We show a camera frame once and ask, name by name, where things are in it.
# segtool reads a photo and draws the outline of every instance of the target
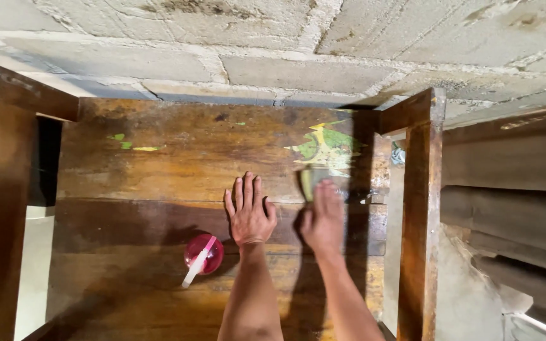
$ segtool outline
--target person's right hand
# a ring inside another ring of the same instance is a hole
[[[313,206],[305,211],[300,232],[315,256],[340,254],[343,242],[343,200],[332,180],[317,184]]]

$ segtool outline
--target paint chip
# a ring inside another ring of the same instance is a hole
[[[107,138],[110,138],[111,140],[117,140],[117,141],[123,140],[124,137],[125,137],[125,134],[115,134],[115,135],[107,136]]]
[[[161,149],[161,147],[136,147],[132,148],[135,151],[143,151],[143,152],[153,152],[158,151]]]

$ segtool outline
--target wooden frame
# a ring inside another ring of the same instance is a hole
[[[14,339],[37,113],[76,120],[78,98],[0,67],[0,340]]]
[[[0,67],[0,341],[12,341],[35,116],[76,121],[78,98]],[[376,132],[406,130],[398,340],[434,340],[444,89],[382,112]],[[49,323],[26,339],[39,339]]]
[[[430,88],[382,111],[377,132],[406,131],[397,339],[435,340],[437,248],[445,89]]]

